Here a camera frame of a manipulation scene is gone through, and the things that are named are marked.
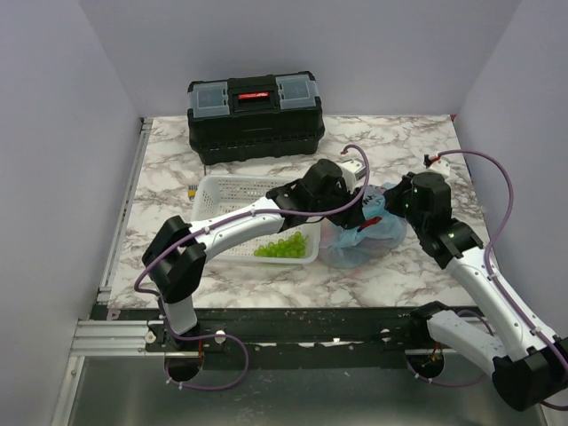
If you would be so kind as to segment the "light blue plastic bag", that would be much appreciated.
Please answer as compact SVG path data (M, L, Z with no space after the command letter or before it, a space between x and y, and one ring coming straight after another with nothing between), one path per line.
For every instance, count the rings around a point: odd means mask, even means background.
M366 222L349 230L326 220L320 229L318 258L336 269L354 269L386 255L406 237L406 220L385 208L384 192L395 185L369 185L363 198Z

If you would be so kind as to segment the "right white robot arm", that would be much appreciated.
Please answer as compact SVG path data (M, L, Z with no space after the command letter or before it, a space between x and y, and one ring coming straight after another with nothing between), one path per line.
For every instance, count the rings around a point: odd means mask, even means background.
M442 343L492 379L511 408L524 411L567 387L567 341L520 298L487 256L487 247L453 216L451 188L434 172L409 173L384 193L385 208L404 218L422 249L467 291L496 332L488 335L440 303L422 307L408 326L421 348Z

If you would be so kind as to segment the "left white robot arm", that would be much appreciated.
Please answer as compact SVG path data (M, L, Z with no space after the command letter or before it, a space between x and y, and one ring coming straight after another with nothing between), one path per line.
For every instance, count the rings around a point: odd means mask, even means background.
M220 217L185 222L168 219L142 256L143 275L157 287L169 326L166 339L185 351L197 337L193 293L206 263L255 238L284 233L312 218L358 228L365 218L362 198L369 180L367 161L319 160L303 177L270 189L248 206Z

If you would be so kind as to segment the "green fake grape bunch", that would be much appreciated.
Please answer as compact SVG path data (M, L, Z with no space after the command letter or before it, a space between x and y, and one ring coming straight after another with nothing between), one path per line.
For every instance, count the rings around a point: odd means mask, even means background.
M301 258L306 252L307 237L296 232L287 239L269 241L253 252L257 257Z

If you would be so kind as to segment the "white plastic basket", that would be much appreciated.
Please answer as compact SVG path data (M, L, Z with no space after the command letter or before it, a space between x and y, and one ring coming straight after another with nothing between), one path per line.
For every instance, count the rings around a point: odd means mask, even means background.
M274 187L285 185L292 180L291 177L208 175L199 183L190 220L202 221L228 215L253 203ZM295 233L301 233L304 238L304 248L300 251L300 257L260 257L256 254L259 248L286 241ZM306 223L283 233L243 242L216 256L215 259L218 262L245 264L309 264L318 256L319 244L320 224Z

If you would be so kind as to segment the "black plastic toolbox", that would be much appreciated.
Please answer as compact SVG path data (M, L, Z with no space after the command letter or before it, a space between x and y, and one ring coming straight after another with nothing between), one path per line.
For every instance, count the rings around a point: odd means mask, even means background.
M325 134L309 71L194 81L187 96L189 145L205 165L314 154Z

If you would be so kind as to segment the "small teal orange tool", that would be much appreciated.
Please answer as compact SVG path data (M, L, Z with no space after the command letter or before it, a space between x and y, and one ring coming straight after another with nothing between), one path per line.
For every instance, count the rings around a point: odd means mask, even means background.
M187 196L189 200L193 200L197 193L198 186L197 185L190 185L188 186Z

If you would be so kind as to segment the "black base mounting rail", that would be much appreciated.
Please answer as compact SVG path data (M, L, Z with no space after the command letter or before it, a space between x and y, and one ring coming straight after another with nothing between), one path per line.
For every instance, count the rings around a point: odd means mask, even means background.
M146 333L147 357L178 374L205 370L403 368L438 373L450 350L421 332L414 308L221 308L197 311L195 341L161 326ZM88 320L162 320L156 310L95 308Z

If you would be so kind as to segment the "aluminium extrusion rail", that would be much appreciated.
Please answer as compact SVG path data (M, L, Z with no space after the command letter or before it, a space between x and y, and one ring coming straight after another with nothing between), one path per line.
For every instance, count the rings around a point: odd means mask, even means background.
M154 320L86 320L79 321L72 339L73 357L144 357L146 333Z

